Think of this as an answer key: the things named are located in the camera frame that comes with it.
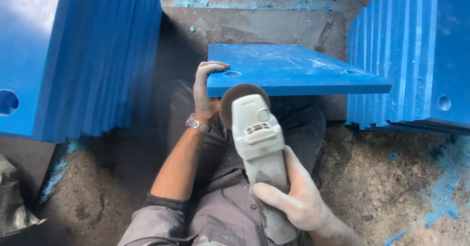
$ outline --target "dark pants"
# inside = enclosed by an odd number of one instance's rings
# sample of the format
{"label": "dark pants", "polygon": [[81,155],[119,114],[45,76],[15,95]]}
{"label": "dark pants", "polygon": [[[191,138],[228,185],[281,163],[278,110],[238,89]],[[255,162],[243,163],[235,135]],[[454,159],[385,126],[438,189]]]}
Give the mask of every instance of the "dark pants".
{"label": "dark pants", "polygon": [[[186,120],[195,110],[193,88],[175,80],[163,85],[158,94],[157,120],[166,153],[169,154],[186,130]],[[316,105],[290,109],[294,97],[271,97],[271,111],[282,127],[286,145],[290,146],[302,165],[312,172],[325,135],[325,117]],[[198,152],[199,163],[195,189],[204,193],[237,184],[236,179],[220,179],[237,169],[244,169],[243,161],[235,150],[232,133],[219,118],[212,124]]]}

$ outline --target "hand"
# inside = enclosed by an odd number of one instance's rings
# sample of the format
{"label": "hand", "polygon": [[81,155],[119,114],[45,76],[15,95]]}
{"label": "hand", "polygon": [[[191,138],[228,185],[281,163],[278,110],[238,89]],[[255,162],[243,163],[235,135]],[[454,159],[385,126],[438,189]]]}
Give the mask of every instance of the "hand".
{"label": "hand", "polygon": [[196,81],[194,82],[194,102],[196,110],[194,117],[203,124],[210,124],[220,111],[220,99],[207,97],[207,78],[214,72],[221,72],[229,68],[226,63],[218,61],[201,62],[197,67]]}
{"label": "hand", "polygon": [[332,215],[321,199],[320,192],[298,160],[291,147],[284,149],[287,175],[291,182],[288,195],[266,183],[253,185],[253,193],[263,202],[276,207],[287,215],[289,221],[303,231],[318,231]]}

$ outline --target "grinding disc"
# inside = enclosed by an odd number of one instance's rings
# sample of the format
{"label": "grinding disc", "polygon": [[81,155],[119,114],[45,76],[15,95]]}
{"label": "grinding disc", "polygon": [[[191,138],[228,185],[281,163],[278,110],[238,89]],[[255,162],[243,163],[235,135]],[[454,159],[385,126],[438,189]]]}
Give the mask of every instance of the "grinding disc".
{"label": "grinding disc", "polygon": [[251,94],[259,94],[266,102],[268,108],[271,107],[271,103],[269,102],[269,97],[267,97],[266,93],[258,86],[250,85],[250,84],[242,84],[234,86],[228,89],[224,96],[222,96],[222,100],[220,101],[220,120],[224,123],[224,125],[232,130],[232,102],[238,98],[251,95]]}

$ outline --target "countersunk hole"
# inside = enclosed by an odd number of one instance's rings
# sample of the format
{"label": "countersunk hole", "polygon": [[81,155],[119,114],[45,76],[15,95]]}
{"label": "countersunk hole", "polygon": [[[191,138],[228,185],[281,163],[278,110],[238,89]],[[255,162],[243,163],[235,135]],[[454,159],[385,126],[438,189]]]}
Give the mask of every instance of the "countersunk hole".
{"label": "countersunk hole", "polygon": [[18,96],[13,91],[0,89],[0,116],[5,117],[15,113],[19,105]]}
{"label": "countersunk hole", "polygon": [[351,75],[364,75],[362,72],[357,71],[357,70],[346,70],[346,73],[349,73]]}
{"label": "countersunk hole", "polygon": [[450,99],[447,96],[443,95],[441,96],[441,98],[439,98],[439,108],[442,111],[449,110],[450,106],[452,106],[452,103],[450,102]]}
{"label": "countersunk hole", "polygon": [[238,71],[228,71],[228,72],[224,72],[224,75],[227,77],[238,77],[241,75],[241,73]]}

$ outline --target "stack of blue plastic sheets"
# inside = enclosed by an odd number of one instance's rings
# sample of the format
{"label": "stack of blue plastic sheets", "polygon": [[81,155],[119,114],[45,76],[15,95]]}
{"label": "stack of blue plastic sheets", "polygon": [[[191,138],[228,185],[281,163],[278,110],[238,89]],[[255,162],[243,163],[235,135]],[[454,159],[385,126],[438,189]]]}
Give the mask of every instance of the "stack of blue plastic sheets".
{"label": "stack of blue plastic sheets", "polygon": [[469,0],[373,0],[350,25],[349,63],[393,81],[347,96],[360,129],[470,135]]}
{"label": "stack of blue plastic sheets", "polygon": [[0,134],[145,124],[161,16],[160,0],[0,0]]}

